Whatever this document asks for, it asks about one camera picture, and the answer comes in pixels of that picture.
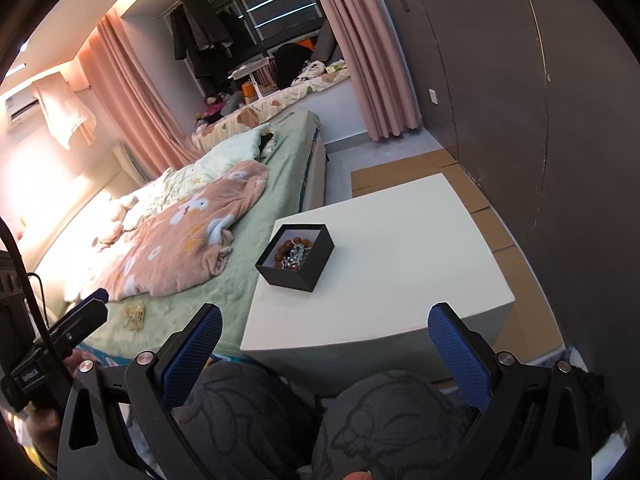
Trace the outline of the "left hand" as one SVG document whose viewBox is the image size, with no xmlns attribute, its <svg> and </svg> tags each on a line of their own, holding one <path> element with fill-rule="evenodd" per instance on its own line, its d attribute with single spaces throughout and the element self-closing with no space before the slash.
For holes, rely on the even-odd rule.
<svg viewBox="0 0 640 480">
<path fill-rule="evenodd" d="M 26 431 L 39 455 L 51 466 L 58 464 L 61 419 L 55 410 L 42 410 L 29 403 L 25 408 Z"/>
</svg>

